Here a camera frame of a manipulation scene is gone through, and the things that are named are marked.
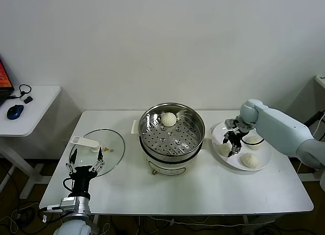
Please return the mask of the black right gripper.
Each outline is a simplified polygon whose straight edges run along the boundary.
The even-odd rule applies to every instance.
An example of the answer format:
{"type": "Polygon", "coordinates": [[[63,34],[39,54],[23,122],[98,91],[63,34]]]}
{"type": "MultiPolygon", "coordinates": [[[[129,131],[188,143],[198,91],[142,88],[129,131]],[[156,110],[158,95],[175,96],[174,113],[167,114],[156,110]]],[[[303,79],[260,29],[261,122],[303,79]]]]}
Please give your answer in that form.
{"type": "Polygon", "coordinates": [[[223,144],[226,144],[228,142],[231,143],[231,150],[228,154],[228,157],[231,157],[235,154],[238,154],[241,150],[241,140],[242,138],[246,136],[246,133],[241,131],[228,131],[223,136],[223,144]]]}

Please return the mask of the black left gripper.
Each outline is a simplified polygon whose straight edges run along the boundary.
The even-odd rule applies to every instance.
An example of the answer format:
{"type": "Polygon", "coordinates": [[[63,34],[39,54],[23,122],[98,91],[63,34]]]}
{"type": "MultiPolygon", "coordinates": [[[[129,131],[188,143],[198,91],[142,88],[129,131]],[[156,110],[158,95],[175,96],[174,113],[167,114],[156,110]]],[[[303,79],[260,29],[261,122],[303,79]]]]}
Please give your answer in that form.
{"type": "Polygon", "coordinates": [[[97,161],[93,166],[77,166],[75,167],[77,157],[77,149],[69,157],[69,162],[66,167],[69,171],[70,178],[74,181],[71,194],[89,194],[90,180],[98,175],[98,172],[103,168],[105,162],[103,160],[102,148],[99,148],[97,161]]]}

